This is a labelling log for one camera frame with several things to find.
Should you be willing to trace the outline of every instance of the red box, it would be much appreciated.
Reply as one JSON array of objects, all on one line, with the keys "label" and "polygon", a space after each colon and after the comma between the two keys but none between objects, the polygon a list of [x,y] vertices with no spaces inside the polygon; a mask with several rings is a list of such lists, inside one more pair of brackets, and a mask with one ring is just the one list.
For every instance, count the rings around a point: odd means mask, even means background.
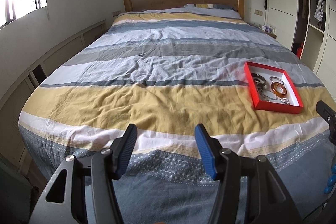
[{"label": "red box", "polygon": [[[276,111],[276,112],[286,112],[286,113],[292,113],[292,114],[298,114],[301,112],[303,108],[303,104],[301,101],[301,98],[299,96],[299,93],[297,92],[292,80],[290,79],[288,73],[285,70],[253,63],[253,62],[245,62],[244,66],[245,74],[247,81],[249,83],[249,89],[253,100],[253,105],[255,109],[261,109],[261,110],[269,110],[269,111]],[[285,88],[287,89],[287,98],[289,99],[290,105],[285,105],[281,102],[268,102],[261,100],[259,98],[257,89],[255,87],[253,78],[251,76],[251,73],[257,73],[263,76],[266,81],[267,85],[266,88],[270,90],[270,84],[271,81],[269,79],[270,76],[276,76],[280,78],[285,83]]]}]

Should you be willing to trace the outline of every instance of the wall outlet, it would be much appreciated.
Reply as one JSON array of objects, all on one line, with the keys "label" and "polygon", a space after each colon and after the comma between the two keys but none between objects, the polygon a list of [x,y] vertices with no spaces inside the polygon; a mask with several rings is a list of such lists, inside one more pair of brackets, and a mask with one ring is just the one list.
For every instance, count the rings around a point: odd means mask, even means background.
[{"label": "wall outlet", "polygon": [[254,13],[256,15],[262,16],[263,15],[263,11],[259,11],[259,10],[254,10]]},{"label": "wall outlet", "polygon": [[112,15],[114,16],[114,17],[116,17],[116,16],[118,16],[118,15],[120,15],[121,14],[121,11],[114,11],[113,13],[112,13]]}]

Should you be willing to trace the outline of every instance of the screw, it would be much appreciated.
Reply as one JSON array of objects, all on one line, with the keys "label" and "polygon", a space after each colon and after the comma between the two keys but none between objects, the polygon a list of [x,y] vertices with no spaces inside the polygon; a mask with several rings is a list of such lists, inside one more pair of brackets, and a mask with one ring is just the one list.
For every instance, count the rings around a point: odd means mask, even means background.
[{"label": "screw", "polygon": [[231,153],[231,150],[228,149],[228,148],[223,148],[223,149],[221,149],[220,152],[224,155],[229,155]]},{"label": "screw", "polygon": [[74,155],[68,155],[65,157],[65,161],[73,161],[75,159]]},{"label": "screw", "polygon": [[259,155],[259,156],[257,157],[257,159],[258,159],[260,162],[265,162],[265,161],[267,161],[267,158],[266,158],[265,156],[263,156],[263,155]]},{"label": "screw", "polygon": [[110,148],[103,148],[100,153],[102,153],[103,155],[108,155],[110,154],[112,151]]}]

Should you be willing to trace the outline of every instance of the bedspread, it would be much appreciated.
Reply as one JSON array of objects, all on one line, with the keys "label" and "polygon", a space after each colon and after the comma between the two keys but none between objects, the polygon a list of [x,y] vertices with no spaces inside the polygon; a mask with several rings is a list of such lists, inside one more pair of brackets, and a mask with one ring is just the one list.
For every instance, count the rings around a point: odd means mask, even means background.
[{"label": "bedspread", "polygon": [[[266,155],[304,216],[326,198],[334,156],[315,106],[323,100],[336,109],[334,101],[276,40],[240,19],[202,11],[120,15],[30,96],[19,120],[25,145],[50,178],[66,155],[92,155],[134,123],[134,153],[114,183],[125,223],[206,223],[218,183],[205,173],[194,140],[203,123],[238,155]],[[303,111],[255,110],[247,60],[286,70]],[[241,184],[243,198],[246,178]]]}]

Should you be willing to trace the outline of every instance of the cable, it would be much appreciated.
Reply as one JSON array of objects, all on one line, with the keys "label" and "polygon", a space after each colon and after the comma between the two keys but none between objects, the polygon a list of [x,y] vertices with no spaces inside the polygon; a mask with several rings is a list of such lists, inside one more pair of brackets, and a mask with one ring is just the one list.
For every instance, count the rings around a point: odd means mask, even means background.
[{"label": "cable", "polygon": [[304,217],[304,219],[302,221],[305,221],[309,216],[311,216],[314,212],[316,212],[319,208],[321,208],[322,206],[324,206],[328,201],[329,201],[330,198],[328,198],[327,200],[323,201],[322,204],[320,204],[318,207],[316,207],[314,210],[312,210],[310,213],[308,213],[308,215],[306,215]]}]

